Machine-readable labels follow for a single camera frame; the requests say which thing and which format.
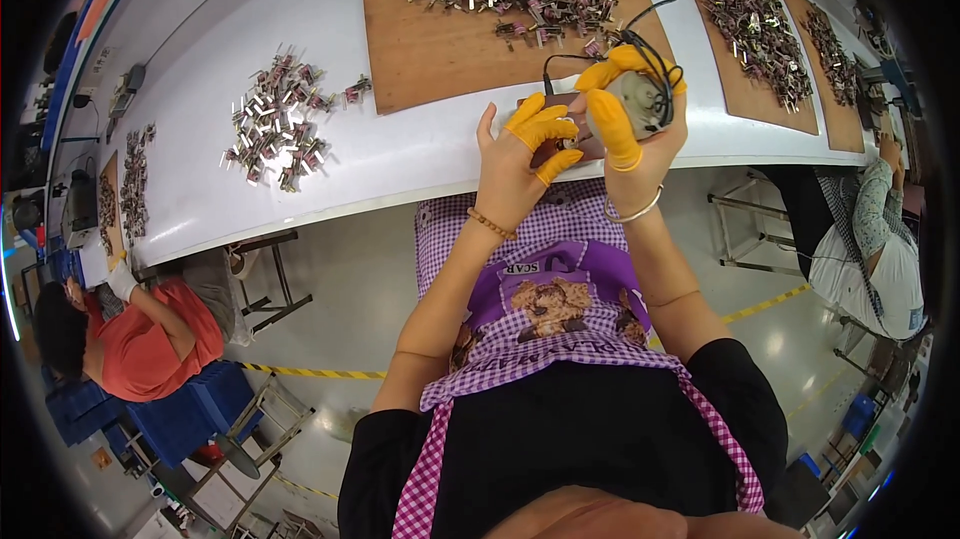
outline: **yellow floor line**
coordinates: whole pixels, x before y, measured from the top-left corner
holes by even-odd
[[[773,307],[776,304],[782,304],[783,302],[790,299],[791,297],[796,297],[797,295],[799,295],[800,293],[803,293],[808,289],[810,289],[810,285],[807,283],[804,283],[795,289],[792,289],[787,291],[786,293],[783,293],[782,295],[777,295],[773,299],[768,299],[765,302],[760,302],[757,305],[751,305],[750,307],[741,309],[740,311],[736,311],[733,314],[730,314],[729,316],[724,316],[722,319],[723,323],[729,324],[731,322],[736,322],[737,320],[742,320],[747,316],[753,316],[754,314],[758,312],[762,312],[764,309],[767,309],[768,307]]]
[[[288,484],[288,485],[290,485],[291,487],[297,487],[298,489],[303,489],[304,491],[309,491],[310,493],[316,493],[317,495],[322,495],[322,496],[324,496],[324,497],[332,497],[332,498],[334,498],[334,499],[339,499],[339,498],[340,498],[340,497],[337,497],[337,496],[333,495],[332,493],[328,493],[328,492],[326,492],[326,491],[321,491],[320,489],[312,489],[312,488],[310,488],[310,487],[305,487],[304,485],[298,485],[298,484],[296,484],[294,481],[288,480],[287,478],[284,478],[280,473],[274,474],[274,475],[273,475],[273,480],[279,480],[280,482],[285,483],[285,484]]]
[[[803,284],[798,286],[795,289],[787,291],[782,295],[777,295],[773,299],[768,299],[765,302],[760,302],[756,305],[751,305],[736,311],[733,314],[724,316],[722,321],[724,324],[729,324],[731,322],[736,322],[737,320],[743,320],[747,316],[753,316],[758,312],[762,312],[768,307],[773,307],[776,304],[782,304],[791,297],[796,297],[800,293],[810,289],[809,284]],[[651,349],[661,350],[663,344],[660,339],[654,335],[650,338],[649,346]],[[248,362],[235,362],[248,370],[258,370],[260,372],[276,372],[279,375],[288,375],[294,377],[318,377],[318,378],[349,378],[349,379],[359,379],[359,380],[382,380],[387,377],[386,372],[363,372],[356,370],[310,370],[308,368],[287,368],[285,366],[266,366],[264,364],[251,364]]]
[[[817,392],[816,392],[816,393],[814,393],[814,394],[811,395],[810,397],[806,398],[806,401],[804,401],[803,403],[801,403],[800,405],[798,405],[798,406],[796,407],[796,409],[794,409],[792,412],[790,412],[789,414],[787,414],[787,415],[786,415],[786,419],[789,421],[791,418],[793,418],[793,415],[794,415],[794,414],[796,414],[796,413],[799,412],[800,410],[804,409],[805,407],[807,407],[808,405],[810,405],[810,403],[812,403],[814,400],[816,400],[818,397],[820,397],[828,387],[830,387],[832,384],[834,384],[834,382],[836,382],[836,379],[837,379],[837,378],[843,376],[843,373],[848,372],[848,371],[853,370],[853,369],[854,369],[854,368],[851,368],[850,366],[844,366],[842,369],[840,369],[840,370],[837,372],[837,374],[833,375],[833,378],[831,378],[830,380],[828,380],[828,381],[826,382],[826,384],[824,384],[822,387],[820,387],[819,389],[817,389]]]
[[[386,372],[360,372],[356,370],[310,370],[308,368],[287,368],[285,366],[265,366],[263,364],[250,364],[248,362],[234,362],[246,368],[247,370],[258,370],[260,372],[276,372],[279,375],[289,375],[294,377],[318,377],[318,378],[354,378],[360,380],[383,380],[387,377]]]

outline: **brown wooden tray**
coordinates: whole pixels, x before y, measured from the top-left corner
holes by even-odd
[[[113,152],[113,155],[110,156],[110,159],[106,161],[106,165],[103,167],[103,170],[100,171],[100,174],[106,175],[106,181],[110,183],[110,186],[113,188],[113,207],[116,210],[116,216],[114,216],[115,222],[112,226],[106,227],[106,235],[110,237],[110,244],[113,246],[113,255],[106,257],[106,268],[108,270],[113,270],[116,266],[117,257],[120,255],[120,252],[124,250],[123,246],[123,233],[120,231],[120,205],[117,200],[120,199],[120,182],[117,178],[117,153]],[[99,194],[100,194],[100,176],[97,176],[97,195],[99,203]]]
[[[652,4],[651,0],[618,0],[613,16],[624,24]],[[376,96],[377,113],[392,113],[439,99],[476,91],[540,81],[544,61],[555,53],[583,54],[584,44],[567,32],[563,49],[551,41],[544,49],[513,41],[513,50],[494,34],[494,13],[464,14],[442,9],[425,13],[428,0],[364,0],[366,46]],[[532,18],[521,13],[500,17],[504,22]],[[656,52],[673,61],[673,52],[656,12],[643,17],[633,29]],[[589,62],[555,59],[553,79],[578,74]]]
[[[785,126],[810,135],[819,135],[817,113],[810,100],[800,102],[798,113],[788,113],[777,95],[766,83],[753,81],[743,73],[740,61],[734,57],[723,35],[714,24],[714,18],[704,7],[705,0],[695,0],[703,18],[706,35],[713,48],[720,84],[723,86],[726,113],[738,118],[750,118],[778,126]]]
[[[813,68],[812,76],[823,107],[823,121],[826,124],[826,139],[829,148],[833,151],[849,151],[862,154],[864,152],[863,132],[861,131],[857,108],[841,106],[837,103],[834,98],[834,90],[831,89],[831,83],[827,80],[824,68],[820,65],[820,54],[813,45],[810,33],[804,28],[804,24],[809,17],[808,13],[816,6],[808,0],[783,0],[783,4],[790,12],[790,16],[793,17],[797,34],[803,41],[803,50],[806,51],[810,66]]]

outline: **orange shirt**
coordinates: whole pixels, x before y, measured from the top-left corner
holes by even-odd
[[[162,282],[151,293],[183,318],[197,345],[181,362],[162,326],[135,305],[107,320],[97,331],[103,345],[102,388],[122,400],[164,398],[224,353],[213,314],[182,279]]]

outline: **teddy bear print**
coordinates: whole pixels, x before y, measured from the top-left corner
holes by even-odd
[[[623,338],[631,343],[646,347],[647,332],[643,329],[641,321],[634,316],[630,309],[630,300],[627,299],[627,289],[620,289],[620,305],[623,305],[623,311],[616,319],[616,329],[623,333]]]
[[[522,308],[531,326],[516,338],[518,343],[563,332],[586,330],[584,310],[593,304],[585,282],[560,277],[545,284],[523,281],[510,298],[513,309]]]
[[[479,329],[471,331],[471,328],[467,325],[460,325],[457,340],[453,344],[453,351],[450,353],[450,374],[457,372],[467,364],[471,351],[483,337],[484,334]]]

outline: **wooden bead bracelet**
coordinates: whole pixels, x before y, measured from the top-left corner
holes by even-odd
[[[499,235],[502,236],[503,238],[505,238],[505,239],[510,239],[510,241],[516,241],[516,240],[517,240],[517,232],[516,232],[516,231],[513,231],[513,232],[504,231],[503,229],[501,229],[500,227],[498,227],[496,224],[494,224],[494,223],[491,222],[490,220],[487,220],[487,219],[486,219],[486,216],[484,216],[482,213],[480,213],[480,212],[477,211],[476,209],[467,208],[467,209],[466,209],[466,213],[468,213],[471,218],[473,218],[474,220],[476,220],[476,221],[479,222],[480,224],[484,225],[485,227],[487,227],[487,228],[490,229],[491,231],[499,234]]]

